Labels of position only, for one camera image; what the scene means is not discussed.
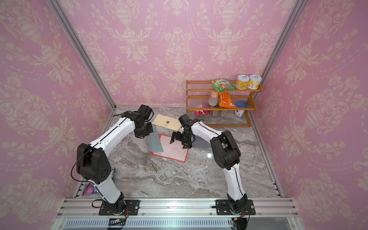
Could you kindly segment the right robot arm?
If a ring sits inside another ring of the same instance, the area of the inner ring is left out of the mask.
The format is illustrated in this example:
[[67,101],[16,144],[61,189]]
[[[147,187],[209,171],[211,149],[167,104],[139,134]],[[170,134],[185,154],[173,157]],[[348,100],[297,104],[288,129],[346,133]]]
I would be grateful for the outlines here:
[[172,133],[170,143],[177,140],[183,149],[192,148],[196,138],[209,143],[215,162],[224,171],[230,210],[234,214],[245,213],[245,208],[250,204],[240,176],[241,151],[232,133],[213,129],[200,119],[191,119],[187,114],[180,116],[179,122],[181,128]]

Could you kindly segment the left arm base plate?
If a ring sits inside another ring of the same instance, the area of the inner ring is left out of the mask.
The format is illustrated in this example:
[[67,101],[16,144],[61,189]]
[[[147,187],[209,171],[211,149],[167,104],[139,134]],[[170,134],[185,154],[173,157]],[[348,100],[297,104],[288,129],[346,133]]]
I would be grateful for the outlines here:
[[115,204],[102,201],[99,216],[137,216],[140,208],[140,200],[121,200]]

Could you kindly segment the purple snack bag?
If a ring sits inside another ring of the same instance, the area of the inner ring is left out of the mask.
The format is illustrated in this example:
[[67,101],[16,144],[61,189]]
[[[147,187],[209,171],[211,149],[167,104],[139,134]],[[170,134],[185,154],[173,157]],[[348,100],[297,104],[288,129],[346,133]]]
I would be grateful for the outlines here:
[[[115,171],[116,171],[116,169],[113,168],[112,171],[111,171],[111,173],[110,173],[110,176],[111,176],[112,179],[114,179],[114,177],[115,177]],[[82,195],[83,196],[85,196],[85,195],[87,196],[87,195],[92,195],[92,194],[97,194],[97,193],[99,193],[99,192],[95,188],[95,186],[92,183],[87,182],[85,184],[85,186],[84,186]]]

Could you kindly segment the red bordered pink card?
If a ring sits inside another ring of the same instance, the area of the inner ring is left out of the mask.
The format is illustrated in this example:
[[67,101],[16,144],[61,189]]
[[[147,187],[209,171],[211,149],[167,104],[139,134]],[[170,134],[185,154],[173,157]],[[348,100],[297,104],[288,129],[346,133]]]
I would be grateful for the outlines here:
[[181,142],[177,140],[173,144],[170,144],[169,143],[171,140],[170,136],[159,134],[159,138],[163,151],[159,152],[151,151],[150,155],[163,157],[166,159],[171,159],[182,163],[186,162],[189,149],[183,149]]

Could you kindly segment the orange snack bag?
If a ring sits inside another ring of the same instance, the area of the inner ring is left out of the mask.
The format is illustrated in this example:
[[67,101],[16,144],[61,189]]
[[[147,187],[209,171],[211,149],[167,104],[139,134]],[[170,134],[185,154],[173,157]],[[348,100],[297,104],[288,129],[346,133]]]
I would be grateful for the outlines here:
[[227,92],[220,92],[218,94],[219,97],[219,107],[222,108],[236,108],[236,105],[234,104],[232,100],[232,96]]

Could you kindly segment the pink beige bottle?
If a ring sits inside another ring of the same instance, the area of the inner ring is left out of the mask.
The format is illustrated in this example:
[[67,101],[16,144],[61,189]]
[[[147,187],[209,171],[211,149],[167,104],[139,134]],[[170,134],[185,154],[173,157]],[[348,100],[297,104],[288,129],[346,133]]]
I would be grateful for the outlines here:
[[212,91],[211,93],[210,93],[210,96],[209,96],[209,101],[208,101],[208,104],[210,105],[210,106],[216,106],[217,104],[218,104],[218,96],[219,96],[219,94],[218,94],[219,92],[217,92],[217,91]]

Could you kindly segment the blue cloth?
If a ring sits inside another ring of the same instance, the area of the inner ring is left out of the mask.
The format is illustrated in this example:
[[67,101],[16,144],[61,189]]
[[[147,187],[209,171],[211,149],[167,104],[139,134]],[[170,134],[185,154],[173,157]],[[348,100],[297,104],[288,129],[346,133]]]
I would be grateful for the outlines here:
[[242,110],[242,109],[245,109],[245,108],[248,108],[248,107],[249,107],[249,105],[248,105],[248,102],[247,102],[247,101],[237,101],[237,102],[235,103],[235,106],[236,106],[236,108],[237,108],[237,109],[240,109],[240,110]]

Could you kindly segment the white cup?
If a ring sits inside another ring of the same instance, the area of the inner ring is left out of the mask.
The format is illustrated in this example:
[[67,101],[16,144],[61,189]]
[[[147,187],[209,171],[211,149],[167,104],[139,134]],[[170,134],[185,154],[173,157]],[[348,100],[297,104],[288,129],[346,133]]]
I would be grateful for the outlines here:
[[237,117],[242,117],[242,115],[244,114],[244,110],[236,110],[234,111],[234,114],[237,116]]

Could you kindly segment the yellow can right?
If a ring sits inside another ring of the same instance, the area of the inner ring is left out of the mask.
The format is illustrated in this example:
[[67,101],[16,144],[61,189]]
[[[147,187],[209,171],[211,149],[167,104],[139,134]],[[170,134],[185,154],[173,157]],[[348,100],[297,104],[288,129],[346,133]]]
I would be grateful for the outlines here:
[[256,74],[252,74],[249,76],[250,80],[248,83],[247,88],[251,90],[256,90],[259,88],[259,85],[262,81],[262,77]]

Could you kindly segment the green snack packet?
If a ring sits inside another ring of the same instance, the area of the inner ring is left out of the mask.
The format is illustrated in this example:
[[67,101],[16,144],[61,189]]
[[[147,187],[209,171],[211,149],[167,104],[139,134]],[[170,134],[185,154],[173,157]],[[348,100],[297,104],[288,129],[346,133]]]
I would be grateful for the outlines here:
[[236,87],[228,79],[213,80],[212,85],[215,91],[221,93],[227,90],[234,91]]

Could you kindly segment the magenta pink item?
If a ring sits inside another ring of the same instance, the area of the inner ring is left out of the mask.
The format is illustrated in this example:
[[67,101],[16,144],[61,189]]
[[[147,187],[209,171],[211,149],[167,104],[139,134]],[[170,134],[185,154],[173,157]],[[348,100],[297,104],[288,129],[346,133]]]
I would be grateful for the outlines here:
[[206,117],[208,117],[210,115],[210,110],[206,110],[206,108],[210,108],[210,105],[207,103],[203,103],[201,105],[201,109],[200,110],[195,110],[194,113],[196,116],[201,116],[204,115]]

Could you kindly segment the cream yellow envelope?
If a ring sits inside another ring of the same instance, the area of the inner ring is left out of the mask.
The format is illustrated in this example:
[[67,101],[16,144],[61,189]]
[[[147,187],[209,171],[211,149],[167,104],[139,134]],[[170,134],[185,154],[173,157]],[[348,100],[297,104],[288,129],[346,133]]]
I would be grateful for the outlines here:
[[179,131],[179,129],[182,126],[178,119],[174,119],[163,115],[157,115],[152,124],[173,131]]

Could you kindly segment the teal green envelope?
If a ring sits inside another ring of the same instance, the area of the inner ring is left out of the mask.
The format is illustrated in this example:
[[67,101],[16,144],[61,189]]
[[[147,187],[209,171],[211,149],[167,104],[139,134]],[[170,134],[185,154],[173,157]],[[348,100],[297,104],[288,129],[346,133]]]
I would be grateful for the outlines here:
[[152,132],[149,134],[149,148],[151,152],[163,152],[157,127],[152,125]]

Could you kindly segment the grey envelope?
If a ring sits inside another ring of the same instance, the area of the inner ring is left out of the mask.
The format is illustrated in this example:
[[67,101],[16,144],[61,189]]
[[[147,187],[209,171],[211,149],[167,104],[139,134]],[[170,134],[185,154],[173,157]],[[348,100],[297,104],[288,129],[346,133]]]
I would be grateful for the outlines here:
[[210,149],[211,144],[199,136],[194,136],[194,141],[192,142],[193,148]]

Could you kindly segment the aluminium front rail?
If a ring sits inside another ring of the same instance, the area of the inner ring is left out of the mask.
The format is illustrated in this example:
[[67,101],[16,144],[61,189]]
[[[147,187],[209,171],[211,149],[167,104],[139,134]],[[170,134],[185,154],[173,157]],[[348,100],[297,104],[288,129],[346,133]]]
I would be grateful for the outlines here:
[[225,198],[129,198],[120,215],[96,198],[66,199],[53,230],[302,230],[290,198],[249,198],[240,213]]

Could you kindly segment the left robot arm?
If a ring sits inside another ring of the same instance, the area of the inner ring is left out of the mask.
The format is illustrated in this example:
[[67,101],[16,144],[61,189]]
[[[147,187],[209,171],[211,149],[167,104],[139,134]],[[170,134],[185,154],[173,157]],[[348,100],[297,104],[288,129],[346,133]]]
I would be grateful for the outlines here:
[[126,111],[119,120],[99,138],[89,144],[82,143],[77,148],[76,172],[91,183],[102,196],[102,201],[117,213],[125,209],[123,193],[112,179],[112,167],[108,156],[115,146],[131,132],[138,139],[153,133],[150,122],[154,112],[147,105],[137,111]]

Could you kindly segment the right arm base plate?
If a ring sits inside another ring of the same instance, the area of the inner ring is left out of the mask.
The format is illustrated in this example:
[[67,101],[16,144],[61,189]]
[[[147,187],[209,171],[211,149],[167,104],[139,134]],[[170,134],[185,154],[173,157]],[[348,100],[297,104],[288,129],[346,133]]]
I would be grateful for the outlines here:
[[217,215],[254,216],[255,206],[252,200],[246,202],[233,202],[226,199],[215,200],[215,205],[211,207],[216,210]]

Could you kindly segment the wooden three-tier shelf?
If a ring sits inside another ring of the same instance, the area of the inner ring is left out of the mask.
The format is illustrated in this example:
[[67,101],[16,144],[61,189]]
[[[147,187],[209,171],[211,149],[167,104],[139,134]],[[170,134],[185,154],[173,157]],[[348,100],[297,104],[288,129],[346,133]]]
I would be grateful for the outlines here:
[[[185,83],[186,95],[186,113],[194,118],[195,110],[200,110],[203,103],[208,103],[209,96],[212,91],[215,91],[212,81],[208,80],[187,80]],[[199,117],[205,120],[205,123],[211,127],[251,127],[251,112],[257,110],[255,103],[255,95],[263,91],[263,86],[260,84],[256,90],[245,89],[234,91],[225,91],[232,96],[234,102],[247,101],[249,107],[242,109],[244,114],[242,117],[237,117],[234,111],[240,110],[237,108],[222,108],[218,105],[206,108],[210,110],[208,117],[201,115]]]

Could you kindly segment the yellow can left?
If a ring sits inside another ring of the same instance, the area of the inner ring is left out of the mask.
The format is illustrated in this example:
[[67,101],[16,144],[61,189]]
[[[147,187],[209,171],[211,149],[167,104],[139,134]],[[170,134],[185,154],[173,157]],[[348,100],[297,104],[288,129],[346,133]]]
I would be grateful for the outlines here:
[[248,87],[250,77],[244,74],[238,75],[236,80],[236,88],[239,90],[245,90]]

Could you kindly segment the yellow can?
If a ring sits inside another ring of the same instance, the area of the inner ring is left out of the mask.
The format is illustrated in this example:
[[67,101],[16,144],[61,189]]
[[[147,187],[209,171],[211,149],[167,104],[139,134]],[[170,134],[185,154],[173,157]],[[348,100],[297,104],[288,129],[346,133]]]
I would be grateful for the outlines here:
[[259,88],[259,85],[262,81],[262,77],[256,74],[252,74],[249,76],[250,80],[248,83],[247,88],[251,90],[256,90]]
[[236,80],[236,88],[239,90],[245,90],[248,87],[250,77],[244,74],[238,75]]

